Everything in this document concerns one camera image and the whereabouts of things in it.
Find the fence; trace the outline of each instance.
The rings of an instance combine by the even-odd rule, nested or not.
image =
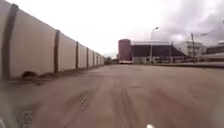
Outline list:
[[[1,79],[104,64],[100,54],[6,1],[0,1],[0,46]]]

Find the sky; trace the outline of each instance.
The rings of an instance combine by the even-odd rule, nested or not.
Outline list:
[[[123,38],[179,43],[193,32],[205,45],[224,40],[223,0],[7,1],[105,56],[115,57]]]

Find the cloud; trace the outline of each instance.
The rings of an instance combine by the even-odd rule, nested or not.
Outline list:
[[[190,33],[193,32],[195,40],[205,45],[217,44],[224,40],[223,23],[224,1],[222,0],[178,0],[175,10],[173,5],[166,7],[165,19],[158,31],[153,32],[154,39],[174,40],[176,43],[190,40]],[[213,30],[206,36],[198,36]]]

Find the asphalt road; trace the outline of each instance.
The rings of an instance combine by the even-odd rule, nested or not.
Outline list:
[[[224,70],[114,65],[9,93],[38,108],[32,128],[223,128],[223,86]]]

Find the building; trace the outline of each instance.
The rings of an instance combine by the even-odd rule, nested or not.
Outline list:
[[[200,58],[206,50],[206,47],[202,43],[195,42],[193,45],[191,41],[176,44],[175,47],[185,55],[196,58]]]
[[[133,63],[168,63],[183,62],[186,55],[178,51],[168,42],[143,42],[132,44],[132,61]]]
[[[122,39],[118,42],[118,59],[120,62],[131,61],[131,40]]]
[[[214,46],[207,47],[203,55],[205,61],[224,61],[224,43],[223,41]]]

